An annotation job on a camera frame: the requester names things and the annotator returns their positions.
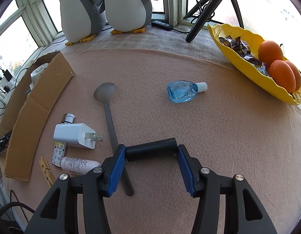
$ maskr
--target white penguin belly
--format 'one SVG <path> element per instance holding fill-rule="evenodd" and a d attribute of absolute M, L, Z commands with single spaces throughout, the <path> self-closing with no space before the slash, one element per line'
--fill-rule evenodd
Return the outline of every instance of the white penguin belly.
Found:
<path fill-rule="evenodd" d="M 80 0 L 60 0 L 61 26 L 68 41 L 79 42 L 91 33 L 91 20 Z"/>
<path fill-rule="evenodd" d="M 146 10 L 141 0 L 105 0 L 109 25 L 122 32 L 141 28 L 145 24 Z"/>

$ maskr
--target yellow bowl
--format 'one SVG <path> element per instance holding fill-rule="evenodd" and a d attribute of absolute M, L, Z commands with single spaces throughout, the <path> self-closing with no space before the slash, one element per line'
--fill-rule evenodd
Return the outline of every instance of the yellow bowl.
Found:
<path fill-rule="evenodd" d="M 301 87 L 298 91 L 291 94 L 283 88 L 278 86 L 272 78 L 261 74 L 251 63 L 247 62 L 241 58 L 234 50 L 224 46 L 219 37 L 227 37 L 231 35 L 233 39 L 241 36 L 241 39 L 246 41 L 251 49 L 251 54 L 258 58 L 258 48 L 259 45 L 264 41 L 264 39 L 258 35 L 254 34 L 249 30 L 244 30 L 237 26 L 231 26 L 229 24 L 215 24 L 214 26 L 208 25 L 208 30 L 211 38 L 221 50 L 221 52 L 229 59 L 229 61 L 245 76 L 252 80 L 255 84 L 259 85 L 262 89 L 266 90 L 279 100 L 291 105 L 301 104 Z"/>

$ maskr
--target black cylinder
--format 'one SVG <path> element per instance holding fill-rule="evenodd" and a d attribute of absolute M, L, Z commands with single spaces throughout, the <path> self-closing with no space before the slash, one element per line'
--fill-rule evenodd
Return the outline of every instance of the black cylinder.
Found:
<path fill-rule="evenodd" d="M 171 155 L 177 153 L 177 151 L 178 145 L 175 138 L 169 138 L 126 147 L 126 158 L 129 162 L 134 162 L 141 159 Z"/>

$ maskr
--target spoon handle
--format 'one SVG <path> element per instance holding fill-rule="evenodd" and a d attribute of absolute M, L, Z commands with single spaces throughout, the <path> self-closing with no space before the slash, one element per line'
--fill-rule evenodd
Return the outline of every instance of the spoon handle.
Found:
<path fill-rule="evenodd" d="M 115 133 L 114 123 L 112 122 L 111 112 L 109 108 L 109 103 L 104 104 L 104 110 L 105 110 L 105 117 L 106 117 L 106 123 L 107 123 L 107 129 L 108 129 L 108 135 L 109 140 L 111 144 L 111 149 L 113 153 L 116 152 L 118 148 L 118 141 L 117 136 Z M 124 190 L 128 196 L 132 196 L 134 194 L 134 190 L 131 184 L 131 181 L 129 179 L 126 167 L 123 168 L 122 175 L 121 175 L 121 182 L 124 187 Z"/>

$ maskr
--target blue gripper pad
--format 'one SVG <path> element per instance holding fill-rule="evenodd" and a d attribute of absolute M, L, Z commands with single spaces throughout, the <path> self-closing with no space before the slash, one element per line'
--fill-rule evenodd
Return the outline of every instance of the blue gripper pad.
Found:
<path fill-rule="evenodd" d="M 126 147 L 123 146 L 120 150 L 119 156 L 114 164 L 114 167 L 109 176 L 109 186 L 107 189 L 107 194 L 111 196 L 113 192 L 116 191 L 117 186 L 120 181 L 120 177 L 125 167 L 126 159 L 125 159 Z"/>
<path fill-rule="evenodd" d="M 178 160 L 179 168 L 182 174 L 186 191 L 189 192 L 190 195 L 193 197 L 195 194 L 194 176 L 190 170 L 189 164 L 180 146 L 178 146 L 177 160 Z"/>

